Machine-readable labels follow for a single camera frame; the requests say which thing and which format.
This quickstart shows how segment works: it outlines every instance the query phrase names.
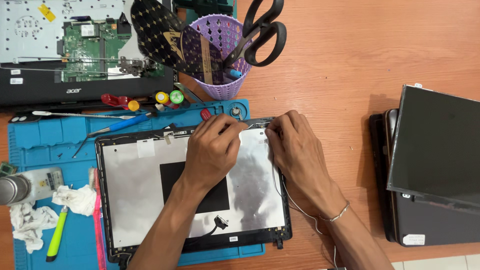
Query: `acer logo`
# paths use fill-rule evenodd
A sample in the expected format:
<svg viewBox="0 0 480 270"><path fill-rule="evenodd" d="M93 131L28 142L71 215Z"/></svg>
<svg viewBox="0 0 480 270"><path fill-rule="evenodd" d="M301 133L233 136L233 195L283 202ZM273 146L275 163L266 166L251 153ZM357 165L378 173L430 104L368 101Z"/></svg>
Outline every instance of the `acer logo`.
<svg viewBox="0 0 480 270"><path fill-rule="evenodd" d="M80 92L80 90L82 90L82 89L81 89L81 88L78 88L78 89L68 89L68 90L67 90L67 94L78 93L78 92Z"/></svg>

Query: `stacked laptop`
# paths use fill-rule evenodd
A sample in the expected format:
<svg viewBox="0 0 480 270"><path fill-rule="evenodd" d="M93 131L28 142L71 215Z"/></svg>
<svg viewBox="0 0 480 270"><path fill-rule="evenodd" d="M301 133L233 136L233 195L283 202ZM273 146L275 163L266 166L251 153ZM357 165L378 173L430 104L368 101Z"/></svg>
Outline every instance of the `stacked laptop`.
<svg viewBox="0 0 480 270"><path fill-rule="evenodd" d="M387 240L480 242L480 102L404 86L369 126Z"/></svg>

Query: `blue silicone mat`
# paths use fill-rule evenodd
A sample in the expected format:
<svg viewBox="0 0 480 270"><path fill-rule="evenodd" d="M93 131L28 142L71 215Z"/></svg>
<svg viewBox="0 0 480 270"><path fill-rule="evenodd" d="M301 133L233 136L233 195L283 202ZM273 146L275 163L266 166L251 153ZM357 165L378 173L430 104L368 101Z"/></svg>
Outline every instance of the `blue silicone mat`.
<svg viewBox="0 0 480 270"><path fill-rule="evenodd" d="M197 125L202 119L200 111L208 108L210 113L230 114L233 107L239 107L244 119L250 118L248 100L206 102L205 106L193 103L188 109L172 110L167 108L159 116L138 125L122 129L111 134L160 129L174 123L176 126ZM135 115L129 110L119 110L102 114ZM73 184L78 189L88 184L88 168L96 167L94 140L90 138L76 158L72 158L86 134L105 128L121 120L85 117L67 117L61 119L40 120L36 123L16 123L8 125L9 160L18 166L18 172L60 167L64 183ZM53 204L51 198L39 200L36 207L49 206L57 213L61 206ZM69 212L63 229L58 256L51 263L45 262L48 246L55 229L43 231L43 247L28 254L24 241L13 240L16 270L98 269L93 217ZM182 254L179 266L262 255L265 245L249 245L209 251ZM119 269L117 264L107 261L109 270Z"/></svg>

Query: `silver bracelet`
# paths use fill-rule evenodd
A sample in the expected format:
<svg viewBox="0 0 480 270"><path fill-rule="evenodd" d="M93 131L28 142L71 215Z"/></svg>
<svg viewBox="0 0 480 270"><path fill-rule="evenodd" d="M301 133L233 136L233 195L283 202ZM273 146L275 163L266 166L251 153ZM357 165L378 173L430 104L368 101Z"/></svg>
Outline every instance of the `silver bracelet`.
<svg viewBox="0 0 480 270"><path fill-rule="evenodd" d="M347 206L345 206L345 208L343 208L343 211L340 213L340 215L332 218L331 220L329 220L329 219L324 219L324 218L320 217L320 215L319 215L318 217L320 217L320 218L321 218L322 220L324 220L324 221L334 222L336 219L338 219L339 217L341 217L341 216L343 215L343 213L345 213L345 211L347 211L347 208L348 208L349 206L350 206L350 202L347 201Z"/></svg>

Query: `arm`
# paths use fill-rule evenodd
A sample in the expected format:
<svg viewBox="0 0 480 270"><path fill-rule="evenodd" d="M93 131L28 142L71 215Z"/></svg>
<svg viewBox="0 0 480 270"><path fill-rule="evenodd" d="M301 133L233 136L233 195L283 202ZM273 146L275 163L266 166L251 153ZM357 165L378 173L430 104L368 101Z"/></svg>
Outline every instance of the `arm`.
<svg viewBox="0 0 480 270"><path fill-rule="evenodd" d="M347 201L328 175L322 144L307 118L291 110L275 118L265 133L272 145L275 164L286 178L317 207L322 218L338 216ZM351 206L340 218L325 222L347 269L393 269Z"/></svg>
<svg viewBox="0 0 480 270"><path fill-rule="evenodd" d="M237 162L239 133L247 127L226 114L212 116L198 125L188 140L185 169L136 251L129 270L177 267L195 211L207 192Z"/></svg>

